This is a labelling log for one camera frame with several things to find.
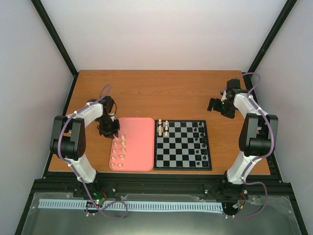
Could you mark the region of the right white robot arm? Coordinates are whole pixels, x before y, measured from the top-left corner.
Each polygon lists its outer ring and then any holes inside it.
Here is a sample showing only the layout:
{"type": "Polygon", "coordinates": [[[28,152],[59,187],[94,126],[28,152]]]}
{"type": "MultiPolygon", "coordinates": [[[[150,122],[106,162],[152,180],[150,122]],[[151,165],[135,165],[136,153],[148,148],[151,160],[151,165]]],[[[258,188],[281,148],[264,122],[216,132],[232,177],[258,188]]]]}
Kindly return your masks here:
{"type": "Polygon", "coordinates": [[[211,98],[208,111],[234,118],[239,110],[245,118],[239,136],[239,155],[220,183],[219,194],[231,198],[243,191],[248,174],[261,159],[272,154],[277,138],[278,117],[265,112],[254,100],[251,91],[243,90],[238,79],[227,81],[222,98],[211,98]]]}

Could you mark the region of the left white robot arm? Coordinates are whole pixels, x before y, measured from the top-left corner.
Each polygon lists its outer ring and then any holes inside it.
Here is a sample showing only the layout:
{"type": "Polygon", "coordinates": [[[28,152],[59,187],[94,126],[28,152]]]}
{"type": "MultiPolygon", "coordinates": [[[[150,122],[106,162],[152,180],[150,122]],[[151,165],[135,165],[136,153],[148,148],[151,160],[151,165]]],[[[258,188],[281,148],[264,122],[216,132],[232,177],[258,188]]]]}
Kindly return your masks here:
{"type": "Polygon", "coordinates": [[[111,96],[91,99],[80,110],[67,116],[56,116],[53,122],[51,153],[67,163],[78,181],[86,183],[84,190],[91,197],[101,193],[102,185],[95,180],[97,172],[85,154],[85,128],[96,121],[99,135],[110,139],[118,137],[120,123],[112,114],[112,108],[115,106],[111,96]]]}

